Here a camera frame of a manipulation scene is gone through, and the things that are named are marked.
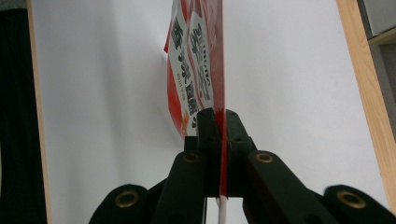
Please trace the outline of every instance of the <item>wooden strip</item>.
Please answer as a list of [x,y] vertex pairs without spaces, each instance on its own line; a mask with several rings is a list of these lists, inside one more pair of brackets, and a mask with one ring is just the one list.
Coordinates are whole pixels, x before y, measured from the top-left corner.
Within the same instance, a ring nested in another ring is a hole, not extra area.
[[35,50],[35,27],[33,22],[33,11],[32,11],[32,1],[27,1],[27,12],[29,18],[29,33],[30,33],[30,45],[32,50],[32,63],[33,63],[33,74],[35,80],[35,103],[37,108],[37,120],[38,120],[38,134],[40,138],[40,150],[41,150],[41,164],[43,169],[43,180],[44,180],[44,194],[46,200],[46,211],[47,211],[47,223],[51,224],[51,212],[50,212],[50,188],[48,181],[47,172],[47,159],[46,159],[46,149],[44,142],[44,127],[43,127],[43,116],[41,110],[41,95],[40,95],[40,83],[38,78],[38,67],[37,67],[37,57]]
[[396,144],[356,0],[337,0],[390,210],[396,214]]
[[386,31],[369,40],[370,45],[396,44],[396,28]]

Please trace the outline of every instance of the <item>dark fabric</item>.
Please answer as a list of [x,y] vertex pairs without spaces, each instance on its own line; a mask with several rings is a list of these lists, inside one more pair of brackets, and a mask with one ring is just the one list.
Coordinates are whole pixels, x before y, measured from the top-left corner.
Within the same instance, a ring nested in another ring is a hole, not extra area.
[[0,12],[0,223],[47,223],[27,11]]

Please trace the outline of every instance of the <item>red and white package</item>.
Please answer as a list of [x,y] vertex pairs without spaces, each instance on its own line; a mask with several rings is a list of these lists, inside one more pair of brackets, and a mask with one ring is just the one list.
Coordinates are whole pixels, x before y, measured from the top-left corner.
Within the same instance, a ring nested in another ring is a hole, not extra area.
[[174,0],[165,44],[168,106],[177,131],[196,135],[196,116],[212,107],[221,132],[219,223],[225,223],[227,132],[222,0]]

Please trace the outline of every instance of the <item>white surface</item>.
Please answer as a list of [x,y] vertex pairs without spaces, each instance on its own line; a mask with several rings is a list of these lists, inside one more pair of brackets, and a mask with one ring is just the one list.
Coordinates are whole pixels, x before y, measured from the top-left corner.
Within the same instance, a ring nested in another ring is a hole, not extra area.
[[[166,102],[172,1],[33,1],[53,223],[164,179],[183,143]],[[311,189],[387,205],[335,1],[224,1],[227,107]],[[207,223],[216,223],[214,200]],[[230,200],[228,223],[246,223]]]
[[396,26],[395,0],[364,0],[373,35],[380,35]]

